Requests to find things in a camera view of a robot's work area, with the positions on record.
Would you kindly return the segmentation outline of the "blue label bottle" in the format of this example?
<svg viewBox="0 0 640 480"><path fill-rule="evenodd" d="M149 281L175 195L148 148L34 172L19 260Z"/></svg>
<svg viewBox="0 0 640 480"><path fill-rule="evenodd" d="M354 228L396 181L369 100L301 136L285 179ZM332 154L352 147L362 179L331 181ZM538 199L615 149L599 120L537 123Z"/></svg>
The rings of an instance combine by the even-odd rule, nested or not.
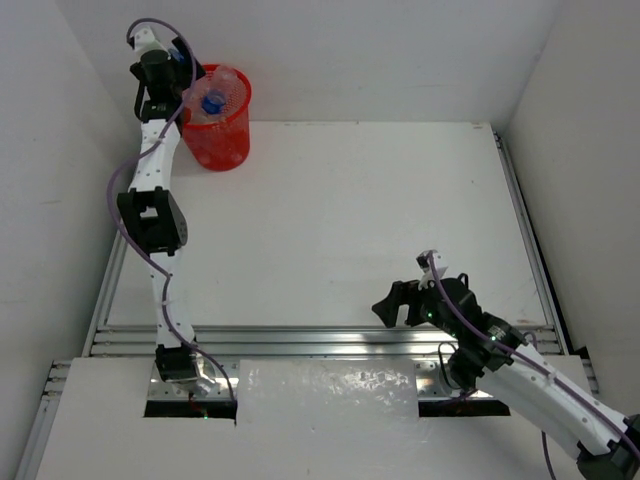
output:
<svg viewBox="0 0 640 480"><path fill-rule="evenodd" d="M214 70L201 100L201 108L207 115L217 116L224 112L230 102L236 80L237 75L231 67L219 65Z"/></svg>
<svg viewBox="0 0 640 480"><path fill-rule="evenodd" d="M204 125L212 122L213 117L207 115L201 108L201 100L206 93L209 78L205 71L205 76L195 81L192 88L184 88L182 96L187 98L183 117L185 124Z"/></svg>

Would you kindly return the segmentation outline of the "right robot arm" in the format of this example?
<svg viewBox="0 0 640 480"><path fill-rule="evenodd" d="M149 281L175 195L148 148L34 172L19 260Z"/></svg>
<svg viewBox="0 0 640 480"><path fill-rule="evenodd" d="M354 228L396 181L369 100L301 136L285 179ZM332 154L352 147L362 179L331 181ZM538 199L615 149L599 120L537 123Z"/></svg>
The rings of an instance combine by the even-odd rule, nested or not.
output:
<svg viewBox="0 0 640 480"><path fill-rule="evenodd" d="M372 307L388 328L407 306L410 327L429 323L457 343L444 377L457 390L483 391L551 437L586 479L632 479L639 472L639 418L606 406L544 359L505 320L484 311L466 274L396 281Z"/></svg>

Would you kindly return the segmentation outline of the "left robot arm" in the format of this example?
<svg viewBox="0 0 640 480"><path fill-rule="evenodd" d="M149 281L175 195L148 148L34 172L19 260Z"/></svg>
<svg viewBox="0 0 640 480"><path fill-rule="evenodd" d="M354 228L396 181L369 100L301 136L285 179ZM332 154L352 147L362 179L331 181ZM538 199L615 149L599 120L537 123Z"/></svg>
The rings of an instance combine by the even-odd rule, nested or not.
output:
<svg viewBox="0 0 640 480"><path fill-rule="evenodd" d="M141 123L141 158L128 189L116 206L133 244L150 261L149 274L156 311L155 365L160 379L186 386L199 380L196 336L184 302L170 292L182 249L188 241L184 214L170 191L172 165L182 139L183 92L202 70L188 64L184 43L164 46L149 25L129 41L137 61L130 67L138 80L134 112Z"/></svg>

